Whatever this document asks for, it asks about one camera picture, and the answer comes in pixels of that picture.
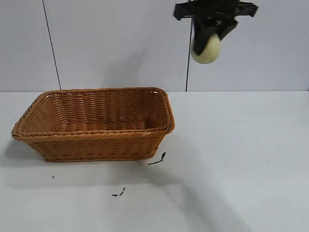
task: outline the white tabletop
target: white tabletop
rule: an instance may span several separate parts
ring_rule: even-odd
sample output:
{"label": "white tabletop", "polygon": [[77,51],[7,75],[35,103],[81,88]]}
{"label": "white tabletop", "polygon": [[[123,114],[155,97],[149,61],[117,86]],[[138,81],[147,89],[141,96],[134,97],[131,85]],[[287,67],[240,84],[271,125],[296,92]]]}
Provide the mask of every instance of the white tabletop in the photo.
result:
{"label": "white tabletop", "polygon": [[0,231],[309,231],[309,92],[169,93],[153,159],[84,163],[10,137],[38,94],[0,93]]}

